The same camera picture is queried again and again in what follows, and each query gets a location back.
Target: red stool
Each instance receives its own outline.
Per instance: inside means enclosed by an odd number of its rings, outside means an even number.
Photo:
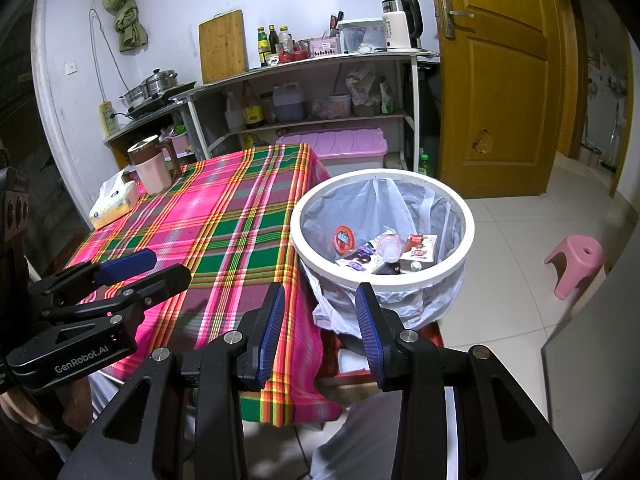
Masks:
[[[583,235],[569,235],[562,240],[558,247],[546,257],[548,264],[559,253],[566,258],[566,269],[556,285],[555,294],[560,300],[566,297],[580,280],[595,276],[604,265],[605,255],[602,246],[594,238]]]

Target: white trash can rim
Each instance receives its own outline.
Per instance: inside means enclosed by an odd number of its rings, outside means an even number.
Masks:
[[[448,258],[445,258],[433,267],[413,272],[411,274],[396,274],[395,276],[385,274],[363,274],[357,270],[339,267],[335,263],[326,260],[320,256],[320,254],[316,253],[306,242],[305,237],[302,234],[302,218],[316,200],[323,197],[326,193],[331,192],[337,187],[344,186],[345,184],[360,182],[362,180],[383,178],[419,184],[433,189],[440,196],[449,200],[463,222],[463,237],[462,240],[460,240],[459,246],[449,255]],[[414,173],[412,171],[380,169],[352,171],[351,173],[334,176],[333,178],[325,180],[318,186],[310,189],[299,200],[293,209],[290,228],[293,246],[307,267],[331,282],[338,283],[341,286],[351,289],[356,289],[360,283],[369,282],[376,292],[404,292],[406,290],[425,288],[440,282],[464,263],[466,254],[471,248],[471,243],[474,240],[476,232],[471,209],[469,209],[469,206],[465,203],[462,197],[449,186],[446,186],[434,178]]]

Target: cutting board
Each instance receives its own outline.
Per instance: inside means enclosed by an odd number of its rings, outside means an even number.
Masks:
[[[242,10],[200,24],[202,82],[210,83],[248,70]]]

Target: blue gripper pad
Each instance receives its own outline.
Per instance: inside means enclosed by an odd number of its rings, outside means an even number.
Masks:
[[[378,387],[382,389],[385,382],[384,350],[378,335],[378,327],[372,315],[372,310],[375,309],[380,311],[373,288],[369,283],[361,283],[356,289],[356,316],[358,317],[358,325],[360,326],[360,334],[362,335],[364,351],[369,362],[371,377],[374,378]]]
[[[94,272],[94,279],[98,285],[115,285],[152,270],[156,261],[156,254],[151,249],[142,249],[117,260],[104,262],[100,269]]]
[[[284,319],[284,299],[284,287],[280,283],[271,283],[262,304],[263,309],[267,303],[269,304],[269,317],[258,347],[259,361],[256,379],[260,389],[264,388],[273,373],[273,362]]]

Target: kettle handle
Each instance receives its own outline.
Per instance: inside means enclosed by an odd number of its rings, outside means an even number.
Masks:
[[[422,13],[420,12],[420,3],[418,0],[402,0],[402,6],[404,7],[404,13],[406,14],[407,11],[409,11],[413,18],[413,23],[410,24],[409,38],[411,40],[417,40],[422,35]]]
[[[175,153],[174,142],[170,137],[163,140],[158,140],[158,148],[166,149],[171,157],[171,165],[174,167],[174,178],[178,178],[182,174],[182,166],[178,162],[178,155]]]

